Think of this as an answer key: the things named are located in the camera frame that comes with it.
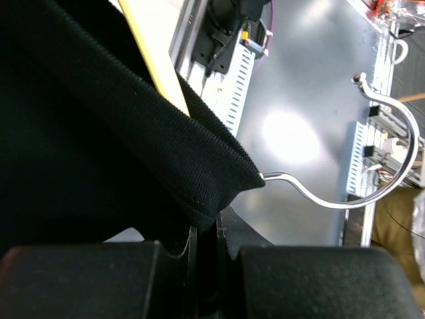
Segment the metal hook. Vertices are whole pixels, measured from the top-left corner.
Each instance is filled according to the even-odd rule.
[[[406,126],[408,130],[408,149],[406,159],[401,165],[400,169],[395,173],[393,178],[380,190],[374,192],[373,194],[366,196],[365,198],[358,199],[355,201],[349,201],[345,203],[331,203],[323,199],[318,198],[312,192],[310,192],[296,177],[288,173],[265,173],[263,175],[264,181],[286,181],[294,186],[304,197],[310,201],[330,209],[356,209],[364,207],[379,199],[388,195],[394,188],[400,185],[403,179],[407,176],[408,172],[413,166],[413,163],[418,153],[419,148],[419,127],[418,123],[410,112],[410,110],[400,101],[391,98],[390,96],[384,96],[373,92],[369,85],[366,83],[366,74],[360,73],[356,74],[353,79],[353,83],[356,84],[359,88],[360,93],[368,100],[373,102],[378,102],[385,106],[390,106],[391,108],[396,108],[403,114],[406,119]]]

